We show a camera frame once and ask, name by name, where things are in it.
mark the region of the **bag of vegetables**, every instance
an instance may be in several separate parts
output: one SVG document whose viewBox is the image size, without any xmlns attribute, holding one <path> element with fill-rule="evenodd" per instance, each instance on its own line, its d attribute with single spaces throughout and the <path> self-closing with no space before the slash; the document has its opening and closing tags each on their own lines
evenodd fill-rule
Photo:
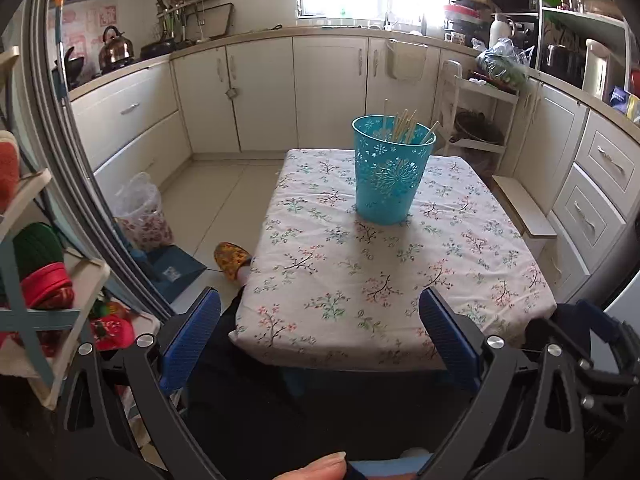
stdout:
<svg viewBox="0 0 640 480">
<path fill-rule="evenodd" d="M 527 80 L 526 68 L 529 59 L 526 53 L 514 46 L 508 38 L 500 38 L 491 48 L 476 57 L 476 63 L 482 72 L 494 81 L 509 88 L 519 90 Z"/>
</svg>

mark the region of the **white thermos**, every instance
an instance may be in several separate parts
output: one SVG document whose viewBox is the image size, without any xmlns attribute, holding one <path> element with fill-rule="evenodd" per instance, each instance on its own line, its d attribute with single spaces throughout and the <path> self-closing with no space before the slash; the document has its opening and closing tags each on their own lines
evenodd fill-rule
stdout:
<svg viewBox="0 0 640 480">
<path fill-rule="evenodd" d="M 504 14 L 497 13 L 489 31 L 489 48 L 498 43 L 500 38 L 512 38 L 515 34 L 515 24 Z"/>
</svg>

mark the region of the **floral tablecloth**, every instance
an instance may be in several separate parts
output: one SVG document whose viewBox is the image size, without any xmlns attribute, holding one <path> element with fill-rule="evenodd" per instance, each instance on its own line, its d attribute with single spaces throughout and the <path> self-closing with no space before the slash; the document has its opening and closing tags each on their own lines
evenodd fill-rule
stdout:
<svg viewBox="0 0 640 480">
<path fill-rule="evenodd" d="M 292 150 L 232 341 L 267 364 L 359 370 L 442 368 L 418 316 L 437 288 L 482 331 L 520 336 L 553 295 L 491 192 L 458 157 L 432 156 L 410 215 L 379 226 L 355 212 L 350 150 Z"/>
</svg>

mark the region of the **yellow patterned slipper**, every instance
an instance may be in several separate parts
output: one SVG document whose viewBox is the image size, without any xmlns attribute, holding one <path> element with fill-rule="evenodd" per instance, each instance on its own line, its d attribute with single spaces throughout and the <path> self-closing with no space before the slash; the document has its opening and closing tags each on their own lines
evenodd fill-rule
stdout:
<svg viewBox="0 0 640 480">
<path fill-rule="evenodd" d="M 238 277 L 238 269 L 240 267 L 251 262 L 251 255 L 247 251 L 229 242 L 218 244 L 213 257 L 216 259 L 220 270 L 230 280 L 235 280 Z"/>
</svg>

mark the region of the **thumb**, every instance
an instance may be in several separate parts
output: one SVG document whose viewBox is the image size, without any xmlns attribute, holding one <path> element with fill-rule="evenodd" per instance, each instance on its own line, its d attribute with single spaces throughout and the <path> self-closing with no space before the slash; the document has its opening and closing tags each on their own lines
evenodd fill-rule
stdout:
<svg viewBox="0 0 640 480">
<path fill-rule="evenodd" d="M 302 469 L 277 476 L 274 480 L 342 480 L 347 473 L 346 453 L 323 456 Z"/>
</svg>

